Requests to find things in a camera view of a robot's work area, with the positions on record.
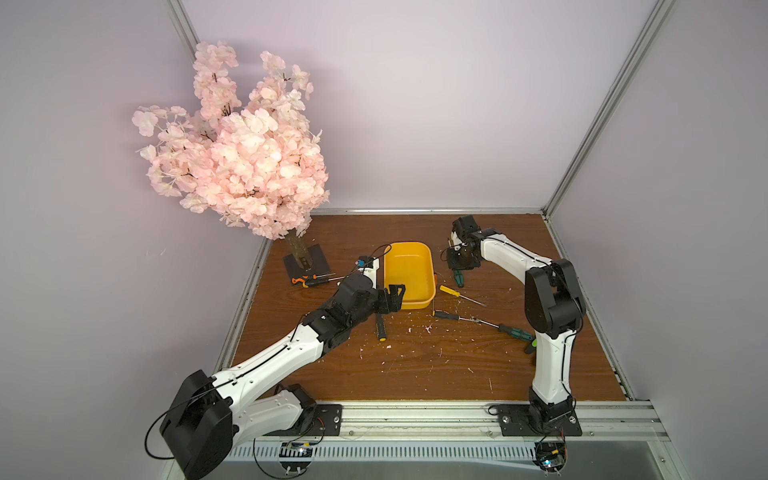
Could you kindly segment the black yellow dotted screwdriver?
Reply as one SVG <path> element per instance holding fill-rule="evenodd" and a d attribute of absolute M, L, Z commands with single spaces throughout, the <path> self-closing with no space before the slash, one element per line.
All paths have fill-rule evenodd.
<path fill-rule="evenodd" d="M 385 342 L 387 340 L 387 330 L 384 316 L 381 313 L 376 314 L 375 325 L 378 340 L 380 342 Z"/>

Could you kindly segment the yellow handled flathead screwdriver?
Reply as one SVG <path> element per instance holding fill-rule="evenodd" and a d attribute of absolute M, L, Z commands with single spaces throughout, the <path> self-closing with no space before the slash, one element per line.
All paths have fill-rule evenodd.
<path fill-rule="evenodd" d="M 457 291 L 455 289 L 452 289 L 452 288 L 450 288 L 450 287 L 448 287 L 446 285 L 440 285 L 438 287 L 438 290 L 440 292 L 445 293 L 447 295 L 450 295 L 452 297 L 463 299 L 463 300 L 469 301 L 471 303 L 474 303 L 476 305 L 479 305 L 479 306 L 482 306 L 482 307 L 486 307 L 485 303 L 480 302 L 478 300 L 475 300 L 473 298 L 470 298 L 469 296 L 467 296 L 467 295 L 465 295 L 465 294 L 463 294 L 463 293 L 461 293 L 461 292 L 459 292 L 459 291 Z"/>

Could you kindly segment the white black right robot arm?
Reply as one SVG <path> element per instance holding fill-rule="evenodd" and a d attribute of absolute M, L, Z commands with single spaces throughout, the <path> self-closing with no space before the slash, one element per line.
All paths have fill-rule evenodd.
<path fill-rule="evenodd" d="M 448 266 L 472 270 L 484 261 L 496 264 L 524 285 L 525 316 L 536 341 L 530 415 L 534 428 L 544 432 L 555 422 L 568 420 L 575 409 L 572 353 L 585 316 L 575 267 L 566 259 L 535 254 L 493 228 L 482 229 L 471 215 L 454 220 Z"/>

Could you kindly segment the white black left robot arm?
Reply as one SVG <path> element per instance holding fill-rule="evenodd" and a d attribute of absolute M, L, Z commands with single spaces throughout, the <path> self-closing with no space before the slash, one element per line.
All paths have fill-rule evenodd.
<path fill-rule="evenodd" d="M 342 345 L 370 316 L 399 312 L 406 291 L 403 284 L 377 288 L 368 276 L 353 272 L 260 353 L 212 375 L 202 370 L 188 375 L 153 424 L 183 476 L 204 478 L 243 442 L 293 428 L 306 432 L 313 400 L 296 385 L 272 396 L 267 391 Z"/>

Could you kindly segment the yellow plastic storage box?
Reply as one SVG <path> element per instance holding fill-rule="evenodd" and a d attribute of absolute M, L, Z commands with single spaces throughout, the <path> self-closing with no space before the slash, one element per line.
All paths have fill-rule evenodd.
<path fill-rule="evenodd" d="M 383 283 L 404 285 L 402 310 L 428 307 L 436 295 L 431 249 L 422 242 L 396 242 L 383 257 Z"/>

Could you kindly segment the black yellow long screwdriver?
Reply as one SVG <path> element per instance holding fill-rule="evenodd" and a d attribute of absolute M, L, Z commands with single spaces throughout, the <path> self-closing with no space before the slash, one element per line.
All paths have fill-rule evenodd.
<path fill-rule="evenodd" d="M 499 326 L 497 324 L 494 324 L 482 319 L 474 318 L 474 317 L 463 317 L 459 314 L 449 313 L 443 310 L 434 310 L 432 312 L 432 316 L 439 320 L 463 321 L 463 322 L 491 327 L 494 329 L 499 329 Z"/>

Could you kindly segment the small black precision screwdriver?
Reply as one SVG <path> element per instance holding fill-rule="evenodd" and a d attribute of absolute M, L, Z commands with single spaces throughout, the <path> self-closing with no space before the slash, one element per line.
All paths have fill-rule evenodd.
<path fill-rule="evenodd" d="M 320 286 L 320 285 L 328 284 L 328 283 L 333 282 L 333 281 L 339 281 L 339 280 L 343 280 L 343 279 L 344 279 L 344 276 L 313 278 L 313 279 L 305 280 L 303 282 L 303 286 L 305 288 L 313 288 L 313 287 L 317 287 L 317 286 Z"/>

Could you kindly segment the small orange precision screwdriver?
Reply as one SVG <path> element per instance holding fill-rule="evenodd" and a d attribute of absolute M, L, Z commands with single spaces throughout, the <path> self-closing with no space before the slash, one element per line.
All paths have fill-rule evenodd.
<path fill-rule="evenodd" d="M 305 284 L 309 280 L 319 280 L 319 279 L 322 279 L 322 278 L 329 278 L 331 276 L 332 276 L 332 273 L 302 275 L 302 276 L 292 277 L 291 278 L 291 283 L 293 285 Z"/>

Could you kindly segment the green black work glove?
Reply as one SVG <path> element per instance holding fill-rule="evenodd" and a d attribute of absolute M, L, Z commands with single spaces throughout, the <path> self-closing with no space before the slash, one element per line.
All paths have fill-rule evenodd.
<path fill-rule="evenodd" d="M 524 353 L 525 353 L 525 354 L 527 354 L 527 355 L 531 355 L 531 354 L 534 354 L 534 353 L 535 353 L 535 351 L 536 351 L 536 347 L 537 347 L 537 342 L 536 342 L 536 339 L 532 339 L 532 340 L 530 340 L 530 341 L 529 341 L 529 342 L 526 344 L 526 346 L 525 346 L 525 348 L 524 348 Z"/>

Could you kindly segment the left controller board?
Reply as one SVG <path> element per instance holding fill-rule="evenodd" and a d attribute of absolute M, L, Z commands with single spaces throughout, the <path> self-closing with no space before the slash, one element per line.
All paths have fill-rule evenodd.
<path fill-rule="evenodd" d="M 278 463 L 286 478 L 304 475 L 314 458 L 315 444 L 310 442 L 286 442 L 280 447 Z"/>

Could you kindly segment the controller board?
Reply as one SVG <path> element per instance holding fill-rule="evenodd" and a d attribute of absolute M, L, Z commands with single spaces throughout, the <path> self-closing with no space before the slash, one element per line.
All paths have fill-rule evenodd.
<path fill-rule="evenodd" d="M 286 442 L 280 447 L 278 463 L 286 478 L 304 475 L 314 458 L 315 444 L 310 442 Z"/>
<path fill-rule="evenodd" d="M 559 474 L 567 463 L 566 444 L 564 442 L 537 442 L 534 447 L 533 463 L 547 474 Z"/>

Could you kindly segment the pink artificial blossom tree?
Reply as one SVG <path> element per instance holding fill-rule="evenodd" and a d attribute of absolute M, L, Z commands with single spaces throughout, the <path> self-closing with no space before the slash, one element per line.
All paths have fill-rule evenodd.
<path fill-rule="evenodd" d="M 260 55 L 265 76 L 242 102 L 230 73 L 238 59 L 225 42 L 196 46 L 195 113 L 180 106 L 140 106 L 132 123 L 150 144 L 153 190 L 193 213 L 215 212 L 228 227 L 269 240 L 300 240 L 314 209 L 327 202 L 320 133 L 305 114 L 310 75 L 280 56 Z"/>

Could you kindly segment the right controller board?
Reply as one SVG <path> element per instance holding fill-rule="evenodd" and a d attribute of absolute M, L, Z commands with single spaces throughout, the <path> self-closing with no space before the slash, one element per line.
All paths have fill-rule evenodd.
<path fill-rule="evenodd" d="M 547 474 L 559 474 L 567 463 L 566 444 L 564 442 L 537 442 L 534 447 L 533 463 Z"/>

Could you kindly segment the small green handled screwdriver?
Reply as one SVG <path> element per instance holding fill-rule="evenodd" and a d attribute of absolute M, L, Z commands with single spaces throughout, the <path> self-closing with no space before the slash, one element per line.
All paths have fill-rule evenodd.
<path fill-rule="evenodd" d="M 510 327 L 510 326 L 507 326 L 507 325 L 499 324 L 497 329 L 500 332 L 502 332 L 502 333 L 504 333 L 504 334 L 506 334 L 506 335 L 508 335 L 508 336 L 510 336 L 512 338 L 514 338 L 514 339 L 521 340 L 521 341 L 524 341 L 524 342 L 527 342 L 527 343 L 533 342 L 535 340 L 535 336 L 534 335 L 532 335 L 532 334 L 530 334 L 530 333 L 528 333 L 528 332 L 526 332 L 526 331 L 524 331 L 522 329 L 516 328 L 516 327 Z"/>

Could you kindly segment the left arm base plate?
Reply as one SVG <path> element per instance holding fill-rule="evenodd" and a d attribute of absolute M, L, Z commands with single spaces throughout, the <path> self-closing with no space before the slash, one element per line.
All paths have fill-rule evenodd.
<path fill-rule="evenodd" d="M 267 437 L 301 437 L 301 436 L 330 436 L 340 435 L 343 419 L 341 404 L 318 404 L 302 412 L 298 420 L 287 429 L 275 430 L 266 434 Z"/>

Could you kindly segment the aluminium front rail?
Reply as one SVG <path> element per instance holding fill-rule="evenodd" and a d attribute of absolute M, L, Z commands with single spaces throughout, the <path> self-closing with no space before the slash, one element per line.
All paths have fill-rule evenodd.
<path fill-rule="evenodd" d="M 328 412 L 332 405 L 340 414 Z M 669 435 L 648 401 L 579 401 L 569 414 L 540 426 L 526 402 L 340 401 L 318 404 L 308 436 L 345 441 L 661 441 Z"/>

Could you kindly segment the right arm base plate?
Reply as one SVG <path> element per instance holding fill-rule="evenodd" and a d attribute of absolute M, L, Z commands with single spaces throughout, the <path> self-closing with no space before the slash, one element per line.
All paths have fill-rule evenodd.
<path fill-rule="evenodd" d="M 573 410 L 540 408 L 533 404 L 492 404 L 487 412 L 494 416 L 505 437 L 580 437 L 583 435 Z"/>

